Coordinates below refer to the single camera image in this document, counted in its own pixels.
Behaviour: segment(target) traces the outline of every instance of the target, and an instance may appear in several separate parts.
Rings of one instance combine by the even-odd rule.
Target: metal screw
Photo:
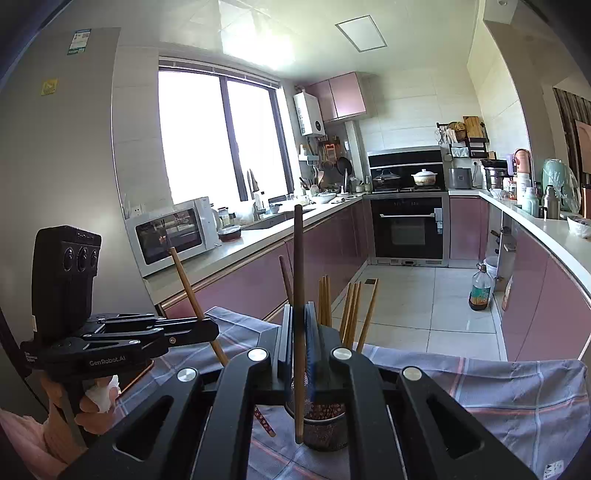
[[[253,362],[261,362],[267,358],[267,352],[262,348],[253,348],[250,352],[248,352],[248,358],[250,358]]]
[[[421,377],[423,376],[421,371],[416,367],[407,367],[402,371],[402,374],[404,375],[404,378],[413,382],[421,380]]]
[[[197,370],[194,368],[183,368],[178,374],[177,378],[181,382],[190,382],[193,378],[197,376]]]
[[[333,350],[333,356],[338,360],[348,360],[353,356],[353,354],[351,353],[351,350],[349,350],[348,348],[339,347]]]

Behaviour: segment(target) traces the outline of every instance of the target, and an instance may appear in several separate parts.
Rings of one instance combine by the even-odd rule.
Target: plaid tablecloth
[[[277,328],[220,307],[208,314],[219,325],[218,339],[228,357],[256,346],[261,332]],[[363,353],[376,365],[393,370],[420,367],[540,479],[549,464],[562,460],[566,467],[591,428],[586,367],[577,360],[491,362],[372,345],[365,345]],[[207,343],[171,349],[118,400],[119,416],[129,413],[184,367],[207,372],[220,364]],[[259,409],[277,436],[269,437],[254,422],[249,480],[349,478],[347,449],[320,453],[297,445],[293,420],[282,407]]]

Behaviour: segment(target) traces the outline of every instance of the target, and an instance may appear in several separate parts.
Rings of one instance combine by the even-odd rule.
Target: stovetop
[[[414,186],[400,189],[374,189],[374,193],[422,193],[422,192],[445,192],[446,189],[442,189],[437,185],[429,186]]]

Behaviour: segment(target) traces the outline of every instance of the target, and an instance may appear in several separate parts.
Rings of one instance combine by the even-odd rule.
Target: tiled floor
[[[468,295],[475,270],[462,268],[382,267],[369,265],[362,282],[356,340],[379,278],[372,324],[366,343],[402,350],[444,353],[484,360],[499,360],[495,324],[490,306],[474,312]],[[345,301],[333,310],[338,328]]]

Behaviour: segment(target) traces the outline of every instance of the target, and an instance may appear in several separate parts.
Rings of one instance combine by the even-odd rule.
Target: white countertop
[[[312,212],[304,213],[304,227],[360,201],[362,195],[356,194],[354,199],[347,200],[343,203],[314,205]],[[288,207],[285,205],[280,210],[280,213],[286,210],[293,210],[293,206]],[[184,260],[183,267],[187,273],[189,282],[193,285],[242,260],[248,255],[252,255],[282,238],[290,236],[293,231],[293,220],[287,220],[264,230],[243,230],[239,239],[227,243],[219,242],[221,243],[220,247]],[[154,304],[161,303],[183,290],[183,284],[173,265],[144,278],[144,283]]]
[[[532,217],[514,203],[495,200],[488,191],[482,189],[449,190],[448,193],[450,197],[480,196],[505,212],[543,243],[571,271],[591,297],[591,240],[570,233],[566,220]]]

